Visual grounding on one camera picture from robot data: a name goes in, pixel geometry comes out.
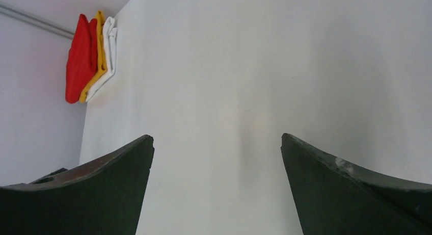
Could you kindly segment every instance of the folded cloth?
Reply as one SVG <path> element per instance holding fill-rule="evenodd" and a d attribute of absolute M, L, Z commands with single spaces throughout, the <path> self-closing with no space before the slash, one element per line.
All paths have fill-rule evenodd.
<path fill-rule="evenodd" d="M 66 63 L 66 93 L 68 103 L 76 103 L 83 88 L 95 75 L 91 66 L 91 36 L 89 23 L 81 14 L 69 49 Z"/>
<path fill-rule="evenodd" d="M 116 38 L 117 28 L 114 27 L 115 20 L 112 17 L 108 17 L 102 29 L 103 34 L 103 49 L 106 57 L 106 73 L 104 73 L 87 92 L 86 101 L 99 90 L 99 88 L 105 84 L 116 73 Z"/>
<path fill-rule="evenodd" d="M 102 26 L 105 23 L 105 17 L 103 16 L 102 11 L 97 11 L 95 18 L 97 19 L 97 27 L 96 33 L 99 37 L 97 39 L 97 71 L 96 74 L 90 79 L 90 81 L 86 84 L 86 86 L 81 91 L 81 95 L 79 96 L 79 102 L 85 102 L 87 97 L 87 92 L 90 87 L 106 72 L 106 59 L 105 52 L 103 50 L 103 35 L 102 35 Z"/>
<path fill-rule="evenodd" d="M 90 20 L 89 28 L 90 28 L 90 37 L 92 39 L 91 41 L 91 50 L 90 50 L 90 58 L 91 58 L 91 64 L 92 64 L 92 70 L 94 71 L 94 74 L 97 71 L 97 19 L 93 18 Z"/>

